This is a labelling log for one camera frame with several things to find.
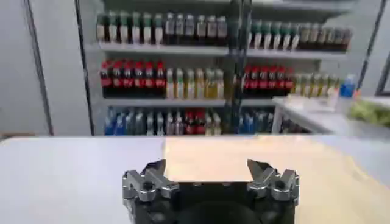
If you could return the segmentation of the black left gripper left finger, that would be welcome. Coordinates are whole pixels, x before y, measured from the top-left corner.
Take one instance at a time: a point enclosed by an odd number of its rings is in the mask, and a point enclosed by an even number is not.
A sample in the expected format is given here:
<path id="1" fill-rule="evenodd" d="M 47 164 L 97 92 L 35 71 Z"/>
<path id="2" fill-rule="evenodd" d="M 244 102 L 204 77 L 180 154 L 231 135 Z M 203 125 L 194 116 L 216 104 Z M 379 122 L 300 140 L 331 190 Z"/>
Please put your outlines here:
<path id="1" fill-rule="evenodd" d="M 141 202 L 154 201 L 158 195 L 165 199 L 173 199 L 180 191 L 178 182 L 165 177 L 166 160 L 161 159 L 147 163 L 141 173 L 128 170 L 122 176 L 123 200 L 139 199 Z"/>

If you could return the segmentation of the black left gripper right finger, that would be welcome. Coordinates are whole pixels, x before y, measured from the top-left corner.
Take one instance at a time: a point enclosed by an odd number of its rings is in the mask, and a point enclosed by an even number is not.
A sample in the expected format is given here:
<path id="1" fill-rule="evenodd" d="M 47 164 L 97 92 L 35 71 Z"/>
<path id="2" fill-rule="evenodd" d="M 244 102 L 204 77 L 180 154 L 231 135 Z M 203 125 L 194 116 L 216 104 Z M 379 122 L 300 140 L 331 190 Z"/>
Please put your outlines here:
<path id="1" fill-rule="evenodd" d="M 253 192 L 256 199 L 299 201 L 299 174 L 295 170 L 285 169 L 280 173 L 269 163 L 252 159 L 247 160 L 247 166 L 253 178 L 247 183 L 247 190 Z"/>

